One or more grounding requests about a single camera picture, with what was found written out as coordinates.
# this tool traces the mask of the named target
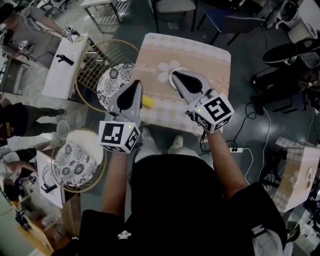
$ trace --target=black t-shirt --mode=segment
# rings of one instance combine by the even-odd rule
[[[7,144],[13,136],[23,136],[28,125],[28,112],[22,103],[0,105],[0,147]]]
[[[266,219],[286,243],[285,225],[260,184],[226,200],[215,171],[197,157],[143,158],[133,165],[130,186],[132,214],[126,222],[110,213],[83,212],[79,256],[172,250],[254,255],[251,225]]]

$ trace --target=white logo on shirt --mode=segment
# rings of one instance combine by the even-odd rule
[[[128,233],[126,230],[123,231],[121,234],[118,234],[119,239],[128,239],[131,236],[131,233]]]

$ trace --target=yellow sponge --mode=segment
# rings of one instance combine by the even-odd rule
[[[143,95],[142,105],[148,108],[152,108],[155,105],[155,100],[153,98]]]

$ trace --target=white power outlet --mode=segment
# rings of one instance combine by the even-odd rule
[[[229,147],[231,153],[242,153],[244,151],[243,147],[238,147],[237,151],[234,151],[233,147]]]

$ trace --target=black cap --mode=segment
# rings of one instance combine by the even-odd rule
[[[11,3],[5,3],[0,7],[0,24],[5,21],[15,10]]]

